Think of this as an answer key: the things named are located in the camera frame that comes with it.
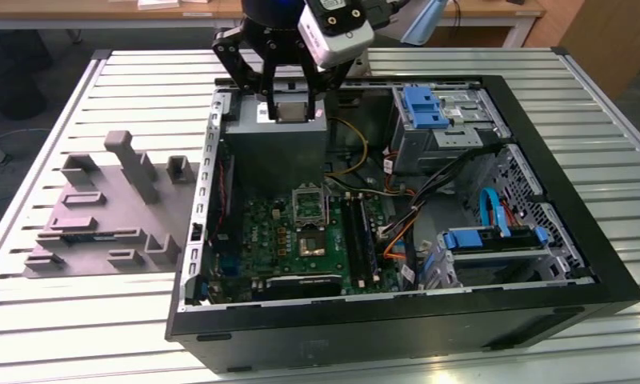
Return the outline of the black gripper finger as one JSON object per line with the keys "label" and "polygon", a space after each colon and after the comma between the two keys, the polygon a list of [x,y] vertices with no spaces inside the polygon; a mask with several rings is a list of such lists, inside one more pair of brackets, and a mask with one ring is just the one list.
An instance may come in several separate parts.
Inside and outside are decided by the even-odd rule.
{"label": "black gripper finger", "polygon": [[297,58],[306,80],[305,120],[313,120],[316,113],[317,96],[326,90],[334,90],[341,86],[349,69],[353,65],[353,59],[340,63],[338,65],[330,67],[326,70],[318,71],[317,64],[314,63],[314,59],[309,51],[310,44],[305,41],[305,36],[302,32],[297,31],[297,33]]}
{"label": "black gripper finger", "polygon": [[[277,44],[269,32],[268,27],[252,19],[244,19],[240,26],[216,32],[212,50],[238,88],[264,98],[269,119],[276,120],[273,78],[277,67],[274,57]],[[256,71],[242,57],[240,51],[242,42],[262,60],[261,71]]]}

